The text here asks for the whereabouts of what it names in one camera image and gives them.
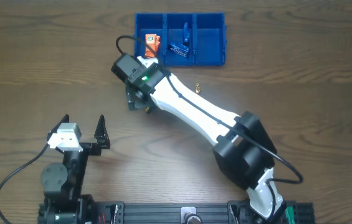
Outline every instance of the orange object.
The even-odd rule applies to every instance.
[[[145,43],[147,43],[154,51],[158,51],[161,37],[156,34],[145,34]],[[155,57],[154,53],[145,47],[145,57],[153,58]]]

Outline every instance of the blue object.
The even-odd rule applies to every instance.
[[[189,57],[189,48],[187,46],[184,46],[183,44],[179,44],[170,40],[168,48],[169,50],[173,51],[174,53],[182,57],[185,57],[185,58]]]
[[[183,28],[183,44],[187,47],[189,47],[189,27],[188,27],[188,22],[184,23],[184,28]]]
[[[224,13],[136,13],[135,36],[161,37],[158,57],[165,65],[223,65],[226,61]],[[189,28],[189,57],[182,57],[167,46],[171,41],[183,44],[184,25]],[[135,42],[134,55],[144,57],[145,46]]]

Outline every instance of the wooden table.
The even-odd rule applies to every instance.
[[[352,222],[352,1],[0,1],[0,181],[34,157],[64,114],[93,141],[101,114],[112,142],[91,157],[83,193],[125,202],[226,202],[247,194],[220,172],[210,144],[175,116],[128,111],[110,71],[135,12],[224,11],[223,67],[172,68],[229,111],[259,115],[279,154],[303,173],[278,184],[313,202],[317,223]],[[133,42],[122,47],[132,52]],[[0,194],[13,223],[35,223],[47,151]],[[277,177],[293,177],[281,164]]]

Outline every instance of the cable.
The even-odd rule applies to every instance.
[[[36,161],[38,158],[40,158],[41,155],[43,155],[43,153],[45,152],[45,150],[48,148],[48,144],[45,144],[43,150],[41,150],[40,153],[38,153],[37,156],[35,156],[35,158],[31,159],[29,162],[26,162],[25,164],[23,164],[22,166],[20,166],[18,169],[14,170],[12,173],[10,173],[4,180],[2,180],[2,182],[0,183],[0,190],[1,188],[4,186],[4,184],[11,178],[13,177],[15,174],[17,174],[19,171],[23,170],[23,168],[31,165],[34,161]],[[1,210],[0,210],[0,217],[1,219],[4,221],[5,224],[11,224],[8,219],[4,216],[4,214],[2,214]]]
[[[183,96],[173,85],[173,83],[170,80],[170,72],[167,71],[167,69],[165,69],[163,62],[158,58],[158,54],[156,53],[156,51],[154,51],[151,46],[149,46],[147,43],[143,42],[140,38],[137,37],[133,37],[130,35],[121,35],[116,39],[116,47],[119,50],[119,52],[121,54],[124,54],[123,51],[121,50],[121,48],[119,47],[119,40],[121,39],[132,39],[135,40],[141,44],[144,44],[150,51],[153,52],[153,55],[158,59],[159,65],[162,69],[162,72],[164,72],[164,75],[166,77],[166,79],[168,80],[171,88],[173,89],[173,91],[178,95],[179,98],[182,98],[183,100],[185,100],[187,103],[189,103],[191,106],[195,107],[197,110],[199,110],[200,112],[204,113],[206,116],[210,117],[211,119],[213,119],[214,121],[216,121],[217,123],[223,125],[224,127],[228,128],[230,131],[233,131],[234,133],[238,134],[239,136],[243,137],[244,139],[246,139],[248,142],[250,142],[251,144],[253,144],[254,146],[258,147],[259,149],[265,151],[267,154],[270,154],[274,159],[278,160],[279,162],[281,162],[283,165],[285,165],[286,167],[288,167],[293,173],[295,173],[295,175],[298,177],[298,180],[288,180],[288,179],[267,179],[266,180],[266,184],[269,187],[269,190],[272,194],[272,198],[273,198],[273,203],[272,203],[272,211],[270,213],[270,216],[268,217],[268,219],[271,219],[274,215],[274,211],[275,211],[275,205],[276,205],[276,201],[275,201],[275,194],[274,194],[274,190],[270,185],[270,182],[281,182],[281,183],[286,183],[286,184],[301,184],[303,182],[303,176],[302,174],[288,161],[286,161],[284,158],[276,155],[275,153],[273,153],[272,151],[270,151],[269,149],[267,149],[266,147],[262,146],[261,144],[259,144],[257,141],[254,141],[252,138],[248,137],[245,133],[243,133],[242,131],[239,131],[231,126],[229,126],[228,124],[226,124],[225,122],[223,122],[220,119],[217,119],[216,117],[214,117],[213,115],[209,114],[207,111],[205,111],[204,109],[200,108],[198,105],[196,105],[195,103],[191,102],[189,99],[187,99],[185,96]]]

